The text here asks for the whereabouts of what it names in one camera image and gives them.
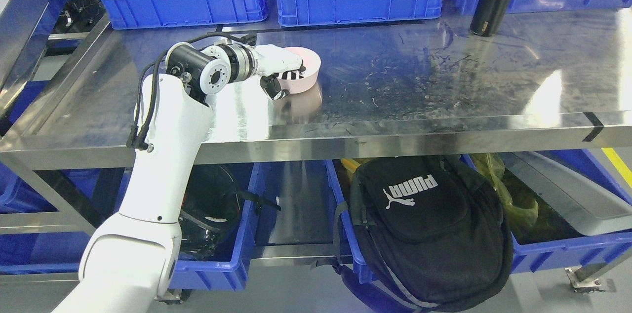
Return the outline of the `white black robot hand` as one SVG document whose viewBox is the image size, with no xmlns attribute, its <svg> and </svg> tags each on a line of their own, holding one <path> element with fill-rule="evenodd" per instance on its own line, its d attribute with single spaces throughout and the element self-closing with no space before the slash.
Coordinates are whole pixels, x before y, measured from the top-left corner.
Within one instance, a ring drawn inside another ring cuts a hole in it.
<svg viewBox="0 0 632 313">
<path fill-rule="evenodd" d="M 253 56 L 256 61 L 254 75 L 260 78 L 260 87 L 273 101 L 289 94 L 281 88 L 277 79 L 279 76 L 305 70 L 300 56 L 273 44 L 255 46 Z"/>
</svg>

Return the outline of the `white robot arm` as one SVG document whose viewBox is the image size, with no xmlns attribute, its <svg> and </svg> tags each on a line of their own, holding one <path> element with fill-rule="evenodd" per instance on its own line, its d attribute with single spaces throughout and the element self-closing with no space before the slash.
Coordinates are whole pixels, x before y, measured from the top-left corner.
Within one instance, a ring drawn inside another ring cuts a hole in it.
<svg viewBox="0 0 632 313">
<path fill-rule="evenodd" d="M 206 95 L 256 73 L 255 48 L 189 41 L 158 57 L 136 105 L 143 120 L 131 148 L 135 160 L 119 210 L 91 236 L 79 283 L 56 313 L 145 313 L 170 286 L 181 244 L 178 223 L 187 181 L 212 121 Z"/>
</svg>

